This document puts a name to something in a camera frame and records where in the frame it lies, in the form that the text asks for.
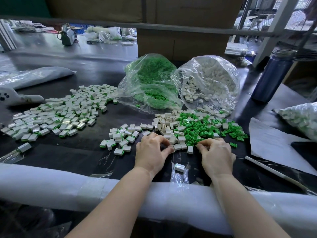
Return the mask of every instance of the table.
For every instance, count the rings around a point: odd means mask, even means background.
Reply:
[[[62,66],[77,71],[75,75],[70,77],[19,90],[19,93],[38,94],[44,98],[64,97],[69,94],[70,89],[78,88],[79,85],[87,86],[90,84],[106,83],[117,86],[125,75],[123,67],[132,61],[100,56],[40,55],[39,53],[26,54],[21,52],[10,52],[8,56],[10,60],[6,60],[7,56],[0,56],[0,59],[3,59],[2,63],[7,63],[7,65],[12,65],[13,63],[15,69],[18,70],[34,69],[44,66]],[[281,120],[271,110],[273,108],[286,108],[306,103],[306,99],[288,87],[281,85],[270,103],[257,104],[250,99],[250,96],[258,81],[259,73],[249,70],[248,68],[239,69],[239,72],[242,77],[242,91],[236,110],[232,115],[234,116],[234,120],[243,127],[244,131],[248,133],[250,119],[256,117],[269,126],[278,128],[287,133],[303,136],[299,131]],[[10,109],[0,106],[0,122],[7,124],[13,114],[35,106],[36,105],[14,107]],[[66,139],[60,139],[52,133],[41,137],[32,144],[33,149],[27,152],[25,158],[17,164],[65,170],[87,176],[113,172],[111,176],[112,179],[122,178],[134,166],[135,144],[130,154],[114,158],[113,153],[108,157],[109,151],[99,148],[100,142],[103,139],[108,139],[110,128],[119,127],[125,123],[134,123],[136,125],[152,123],[154,115],[137,112],[122,104],[114,105],[109,103],[107,107],[108,111],[97,118],[97,122],[93,128],[86,127],[84,130],[79,131],[77,135]],[[229,135],[225,140],[227,142],[233,141]],[[18,144],[10,137],[0,136],[1,156],[17,147]],[[301,193],[301,190],[296,186],[261,170],[248,161],[244,161],[244,156],[250,154],[250,143],[248,140],[245,143],[239,142],[238,148],[234,149],[233,152],[237,155],[233,174],[243,185],[266,191]],[[189,164],[189,183],[196,181],[197,178],[201,179],[204,185],[211,183],[211,180],[203,171],[201,156],[197,149],[195,149],[192,156],[184,152],[170,155],[162,171],[153,181],[170,181],[172,171],[171,161],[174,163]],[[274,163],[269,163],[269,165],[296,180],[301,179],[305,185],[316,191],[315,176],[294,171],[291,168]]]

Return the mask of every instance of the hand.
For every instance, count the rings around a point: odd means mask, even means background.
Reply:
[[[168,146],[163,151],[161,151],[161,143]],[[174,148],[166,138],[150,133],[148,136],[143,136],[141,142],[137,143],[134,167],[146,169],[153,179],[163,168],[167,156],[173,152]]]
[[[232,174],[236,155],[231,152],[230,144],[226,143],[223,138],[206,139],[200,141],[196,147],[202,154],[203,168],[211,179],[222,174]]]

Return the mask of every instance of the blue water bottle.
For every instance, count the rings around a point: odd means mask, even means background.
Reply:
[[[291,68],[295,59],[295,54],[295,50],[277,49],[270,58],[253,91],[251,95],[252,99],[264,103],[268,103],[271,100],[285,75]]]

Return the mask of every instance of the metal rail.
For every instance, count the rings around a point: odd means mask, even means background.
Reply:
[[[81,23],[100,26],[114,26],[114,27],[132,27],[148,30],[160,31],[178,31],[178,32],[194,32],[194,33],[213,33],[213,34],[228,34],[228,35],[253,35],[263,37],[279,37],[283,35],[284,30],[276,32],[266,31],[249,31],[249,30],[236,30],[224,28],[211,28],[211,27],[188,27],[188,26],[175,26],[175,25],[161,25],[161,24],[148,24],[148,23],[123,23],[112,21],[95,21],[95,20],[75,20],[75,19],[60,19],[60,18],[41,18],[41,17],[26,17],[26,16],[11,16],[0,15],[0,19],[14,19],[14,20],[31,20],[33,22],[41,23]]]

